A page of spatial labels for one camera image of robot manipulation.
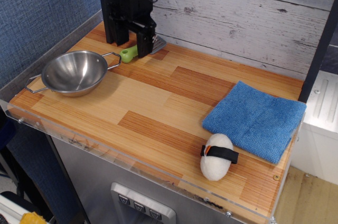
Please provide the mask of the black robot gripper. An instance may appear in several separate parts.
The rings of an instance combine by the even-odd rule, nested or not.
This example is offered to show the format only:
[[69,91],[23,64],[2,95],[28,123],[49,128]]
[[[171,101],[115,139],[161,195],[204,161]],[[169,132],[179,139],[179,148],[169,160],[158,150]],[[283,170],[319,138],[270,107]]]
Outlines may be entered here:
[[129,41],[129,30],[136,32],[137,53],[143,58],[157,41],[156,23],[151,17],[157,0],[107,0],[107,30],[120,46]]

